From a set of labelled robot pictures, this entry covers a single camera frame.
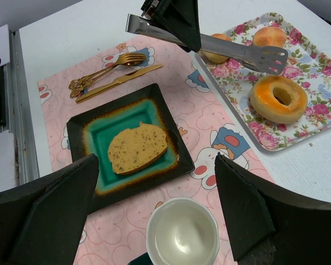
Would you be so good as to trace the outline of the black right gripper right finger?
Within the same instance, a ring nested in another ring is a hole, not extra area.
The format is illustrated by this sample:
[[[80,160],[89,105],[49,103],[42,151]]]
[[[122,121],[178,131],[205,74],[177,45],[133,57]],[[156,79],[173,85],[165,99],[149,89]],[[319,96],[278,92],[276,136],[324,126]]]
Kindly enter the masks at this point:
[[[218,194],[238,264],[331,264],[331,203],[215,159]]]

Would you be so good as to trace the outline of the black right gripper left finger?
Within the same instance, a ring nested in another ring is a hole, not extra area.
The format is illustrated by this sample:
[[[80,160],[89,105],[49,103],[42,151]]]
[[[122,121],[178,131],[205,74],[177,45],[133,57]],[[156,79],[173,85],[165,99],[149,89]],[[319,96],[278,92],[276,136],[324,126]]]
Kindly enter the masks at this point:
[[[0,264],[72,264],[98,174],[90,154],[0,192]]]

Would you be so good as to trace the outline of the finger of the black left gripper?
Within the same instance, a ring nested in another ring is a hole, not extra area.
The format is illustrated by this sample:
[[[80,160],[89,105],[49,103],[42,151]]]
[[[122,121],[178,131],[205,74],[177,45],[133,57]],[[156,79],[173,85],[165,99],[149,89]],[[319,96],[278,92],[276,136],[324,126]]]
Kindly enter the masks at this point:
[[[201,48],[197,0],[145,0],[142,16],[158,23],[176,36],[187,48]]]

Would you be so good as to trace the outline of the metal serving tongs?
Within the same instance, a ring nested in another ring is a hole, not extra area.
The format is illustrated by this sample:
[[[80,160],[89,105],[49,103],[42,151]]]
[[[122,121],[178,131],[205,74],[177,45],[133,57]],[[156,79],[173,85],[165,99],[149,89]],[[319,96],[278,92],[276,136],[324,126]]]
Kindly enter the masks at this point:
[[[156,26],[150,20],[129,14],[126,31],[133,34],[149,36],[177,45],[184,44],[173,34]],[[275,46],[245,46],[201,34],[201,51],[206,51],[236,59],[244,67],[271,75],[279,75],[285,67],[288,52]]]

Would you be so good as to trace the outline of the seeded bread slice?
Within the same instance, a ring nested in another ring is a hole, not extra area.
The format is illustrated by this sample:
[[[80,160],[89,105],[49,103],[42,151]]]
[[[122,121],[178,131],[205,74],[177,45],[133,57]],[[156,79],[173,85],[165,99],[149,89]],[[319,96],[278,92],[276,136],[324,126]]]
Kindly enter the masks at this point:
[[[128,175],[140,171],[165,154],[167,134],[159,126],[140,123],[118,133],[108,148],[113,172]]]

